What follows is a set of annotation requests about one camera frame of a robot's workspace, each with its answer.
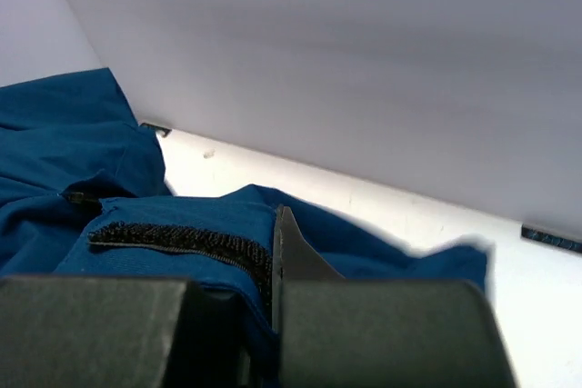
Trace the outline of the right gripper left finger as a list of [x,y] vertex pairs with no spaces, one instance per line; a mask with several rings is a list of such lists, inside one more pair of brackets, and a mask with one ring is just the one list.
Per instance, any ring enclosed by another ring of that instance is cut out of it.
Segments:
[[247,387],[239,298],[184,279],[1,282],[4,387]]

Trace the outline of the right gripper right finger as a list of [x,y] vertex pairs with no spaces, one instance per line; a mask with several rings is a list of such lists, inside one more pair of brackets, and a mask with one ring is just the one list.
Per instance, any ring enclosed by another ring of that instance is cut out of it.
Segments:
[[513,387],[486,297],[462,280],[349,280],[277,210],[272,316],[285,387]]

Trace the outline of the blue jacket with black lining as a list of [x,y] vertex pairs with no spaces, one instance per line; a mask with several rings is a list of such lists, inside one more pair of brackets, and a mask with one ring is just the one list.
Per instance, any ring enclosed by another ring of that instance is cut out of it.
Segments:
[[275,188],[179,197],[155,132],[139,124],[106,68],[1,90],[1,272],[186,276],[239,294],[251,357],[278,384],[270,327],[277,210],[349,279],[487,280],[487,254],[455,244],[423,257]]

